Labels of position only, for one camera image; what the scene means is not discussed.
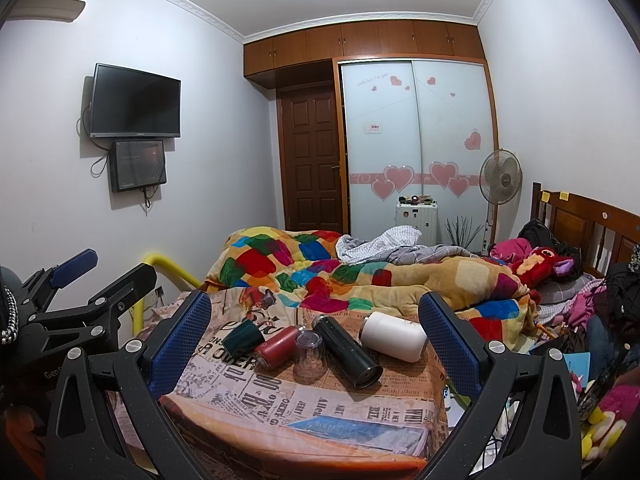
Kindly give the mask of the dark green cup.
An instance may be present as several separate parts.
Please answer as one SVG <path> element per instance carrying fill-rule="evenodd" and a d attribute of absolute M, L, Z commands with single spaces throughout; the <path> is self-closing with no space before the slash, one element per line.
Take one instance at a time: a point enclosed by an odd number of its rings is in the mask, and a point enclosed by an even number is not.
<path fill-rule="evenodd" d="M 224 337 L 222 346 L 229 356 L 238 360 L 252 354 L 265 341 L 264 335 L 254 322 L 243 320 Z"/>

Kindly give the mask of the clear glass cup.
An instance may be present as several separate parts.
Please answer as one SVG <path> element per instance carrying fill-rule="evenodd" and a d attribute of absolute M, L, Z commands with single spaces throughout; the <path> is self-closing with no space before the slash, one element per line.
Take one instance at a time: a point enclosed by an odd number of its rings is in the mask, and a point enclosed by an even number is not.
<path fill-rule="evenodd" d="M 295 339 L 294 379 L 301 384 L 312 384 L 322 378 L 327 369 L 322 337 L 313 330 L 303 330 Z"/>

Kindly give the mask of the white thermos bottle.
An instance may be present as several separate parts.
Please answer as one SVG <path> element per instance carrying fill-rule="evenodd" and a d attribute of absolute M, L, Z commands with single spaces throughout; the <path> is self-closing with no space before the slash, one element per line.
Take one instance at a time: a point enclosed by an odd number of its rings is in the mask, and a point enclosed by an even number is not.
<path fill-rule="evenodd" d="M 419 323 L 381 312 L 366 316 L 360 326 L 360 344 L 392 358 L 415 363 L 420 361 L 427 336 Z"/>

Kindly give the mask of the red plush toy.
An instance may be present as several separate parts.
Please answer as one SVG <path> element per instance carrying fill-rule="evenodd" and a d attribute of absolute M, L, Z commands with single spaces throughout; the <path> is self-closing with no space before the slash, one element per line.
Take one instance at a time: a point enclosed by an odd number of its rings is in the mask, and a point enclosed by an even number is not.
<path fill-rule="evenodd" d="M 536 288 L 550 278 L 564 278 L 576 266 L 573 257 L 561 256 L 549 247 L 537 247 L 521 260 L 509 264 L 523 285 Z"/>

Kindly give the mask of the black thermos bottle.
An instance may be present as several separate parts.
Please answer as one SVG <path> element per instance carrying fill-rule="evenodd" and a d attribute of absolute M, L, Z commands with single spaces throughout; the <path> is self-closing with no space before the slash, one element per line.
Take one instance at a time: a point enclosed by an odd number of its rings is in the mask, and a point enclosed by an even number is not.
<path fill-rule="evenodd" d="M 333 362 L 355 388 L 367 388 L 381 378 L 383 367 L 370 358 L 333 316 L 319 314 L 311 326 L 323 339 Z"/>

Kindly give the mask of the newspaper print blanket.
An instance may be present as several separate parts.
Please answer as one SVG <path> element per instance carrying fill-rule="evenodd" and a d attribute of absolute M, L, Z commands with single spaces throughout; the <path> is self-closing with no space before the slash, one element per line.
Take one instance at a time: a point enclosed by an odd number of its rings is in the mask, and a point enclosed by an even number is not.
<path fill-rule="evenodd" d="M 432 348 L 419 362 L 376 356 L 381 378 L 356 389 L 339 370 L 310 380 L 292 363 L 265 370 L 222 341 L 249 318 L 266 338 L 310 325 L 265 288 L 213 292 L 198 350 L 160 404 L 213 479 L 412 479 L 447 437 L 445 374 Z"/>

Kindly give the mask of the white suitcase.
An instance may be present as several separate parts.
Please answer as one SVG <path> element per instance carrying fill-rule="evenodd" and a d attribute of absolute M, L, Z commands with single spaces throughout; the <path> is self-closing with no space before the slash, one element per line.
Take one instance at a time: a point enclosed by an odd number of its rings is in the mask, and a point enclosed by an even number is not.
<path fill-rule="evenodd" d="M 438 205 L 428 195 L 399 196 L 396 224 L 413 226 L 421 232 L 421 243 L 433 246 L 438 242 Z"/>

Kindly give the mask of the wooden bed headboard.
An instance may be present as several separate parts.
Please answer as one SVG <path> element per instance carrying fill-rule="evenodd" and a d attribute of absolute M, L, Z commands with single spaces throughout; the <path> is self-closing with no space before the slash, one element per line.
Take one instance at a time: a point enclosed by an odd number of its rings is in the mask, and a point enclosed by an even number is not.
<path fill-rule="evenodd" d="M 561 243 L 578 250 L 582 270 L 597 278 L 612 264 L 629 262 L 639 247 L 639 216 L 570 192 L 532 187 L 530 216 L 539 219 Z"/>

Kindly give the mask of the white checked cloth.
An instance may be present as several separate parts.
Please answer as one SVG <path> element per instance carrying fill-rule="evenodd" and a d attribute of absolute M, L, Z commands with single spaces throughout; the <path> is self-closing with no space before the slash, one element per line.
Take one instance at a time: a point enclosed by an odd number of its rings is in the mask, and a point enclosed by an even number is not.
<path fill-rule="evenodd" d="M 418 244 L 421 231 L 414 226 L 393 226 L 373 240 L 343 235 L 335 244 L 338 260 L 346 264 L 385 261 L 395 250 Z"/>

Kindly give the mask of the red thermos bottle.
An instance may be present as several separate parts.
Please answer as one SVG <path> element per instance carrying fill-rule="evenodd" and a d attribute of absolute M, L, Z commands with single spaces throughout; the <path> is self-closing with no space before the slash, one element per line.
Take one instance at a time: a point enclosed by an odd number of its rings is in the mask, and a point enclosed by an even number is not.
<path fill-rule="evenodd" d="M 260 344 L 254 351 L 258 366 L 263 370 L 275 370 L 288 362 L 296 351 L 296 339 L 303 331 L 301 325 L 288 326 Z"/>

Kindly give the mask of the standing electric fan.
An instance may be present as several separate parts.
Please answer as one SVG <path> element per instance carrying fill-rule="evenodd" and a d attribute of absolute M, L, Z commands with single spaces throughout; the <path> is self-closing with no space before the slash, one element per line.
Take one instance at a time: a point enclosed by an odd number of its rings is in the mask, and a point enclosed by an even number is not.
<path fill-rule="evenodd" d="M 496 236 L 498 209 L 513 200 L 520 192 L 523 171 L 518 156 L 509 150 L 498 148 L 485 158 L 478 177 L 480 194 L 487 203 L 482 252 L 488 254 L 489 246 Z"/>

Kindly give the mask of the colourful patchwork blanket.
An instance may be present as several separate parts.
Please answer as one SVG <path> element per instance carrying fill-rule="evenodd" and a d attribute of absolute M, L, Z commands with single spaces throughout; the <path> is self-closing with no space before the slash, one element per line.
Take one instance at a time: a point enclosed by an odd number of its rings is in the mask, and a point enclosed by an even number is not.
<path fill-rule="evenodd" d="M 348 264 L 337 257 L 333 231 L 282 231 L 254 226 L 232 233 L 209 269 L 207 290 L 254 287 L 291 308 L 322 313 L 380 311 L 411 318 L 421 297 L 438 292 L 485 340 L 515 348 L 533 330 L 538 294 L 503 264 L 450 256 L 439 262 Z"/>

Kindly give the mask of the sliding wardrobe with hearts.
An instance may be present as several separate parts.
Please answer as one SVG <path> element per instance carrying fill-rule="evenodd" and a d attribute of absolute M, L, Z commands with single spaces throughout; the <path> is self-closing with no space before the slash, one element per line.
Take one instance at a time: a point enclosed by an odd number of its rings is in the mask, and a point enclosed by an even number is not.
<path fill-rule="evenodd" d="M 438 242 L 483 249 L 480 167 L 496 147 L 486 67 L 414 58 L 338 66 L 349 232 L 372 240 L 396 224 L 399 196 L 438 205 Z"/>

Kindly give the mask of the dark brown wooden door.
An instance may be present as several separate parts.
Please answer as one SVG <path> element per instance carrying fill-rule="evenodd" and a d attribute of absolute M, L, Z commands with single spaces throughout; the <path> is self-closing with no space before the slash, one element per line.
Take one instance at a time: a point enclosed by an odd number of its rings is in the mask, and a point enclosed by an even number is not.
<path fill-rule="evenodd" d="M 334 90 L 328 84 L 279 94 L 285 227 L 341 232 L 343 197 Z"/>

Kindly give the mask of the upper wooden cabinets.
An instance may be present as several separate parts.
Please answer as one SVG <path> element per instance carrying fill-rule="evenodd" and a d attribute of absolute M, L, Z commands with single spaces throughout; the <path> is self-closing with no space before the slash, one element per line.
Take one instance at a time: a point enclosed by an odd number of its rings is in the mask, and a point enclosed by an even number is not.
<path fill-rule="evenodd" d="M 336 58 L 382 55 L 449 56 L 482 60 L 474 25 L 425 20 L 376 20 L 286 32 L 244 46 L 243 75 L 266 89 L 279 89 L 333 76 Z"/>

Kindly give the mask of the yellow bed rail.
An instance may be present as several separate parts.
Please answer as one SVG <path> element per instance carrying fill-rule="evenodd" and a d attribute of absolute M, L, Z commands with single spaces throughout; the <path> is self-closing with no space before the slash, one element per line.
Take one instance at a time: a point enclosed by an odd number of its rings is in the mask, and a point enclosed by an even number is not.
<path fill-rule="evenodd" d="M 172 292 L 176 290 L 186 292 L 187 290 L 200 288 L 201 284 L 203 284 L 201 278 L 197 278 L 180 264 L 159 252 L 149 252 L 142 258 L 142 262 L 152 266 L 156 271 L 157 278 L 154 288 L 164 286 Z M 134 336 L 143 330 L 145 310 L 147 307 L 151 307 L 153 302 L 160 303 L 160 296 L 154 290 L 148 292 L 129 309 L 132 325 L 131 333 Z"/>

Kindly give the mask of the small wall mounted monitor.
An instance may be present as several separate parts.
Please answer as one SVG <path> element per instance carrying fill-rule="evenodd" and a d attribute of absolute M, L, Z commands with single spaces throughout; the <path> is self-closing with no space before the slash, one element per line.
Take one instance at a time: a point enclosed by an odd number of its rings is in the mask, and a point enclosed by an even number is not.
<path fill-rule="evenodd" d="M 115 141 L 108 154 L 113 193 L 142 190 L 167 182 L 164 142 Z"/>

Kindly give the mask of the wall mounted black television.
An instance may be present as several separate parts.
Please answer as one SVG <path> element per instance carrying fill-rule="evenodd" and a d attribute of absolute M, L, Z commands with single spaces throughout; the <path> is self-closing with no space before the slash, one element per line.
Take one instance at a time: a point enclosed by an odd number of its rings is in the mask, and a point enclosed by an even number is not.
<path fill-rule="evenodd" d="M 89 105 L 93 139 L 181 136 L 181 81 L 98 63 Z"/>

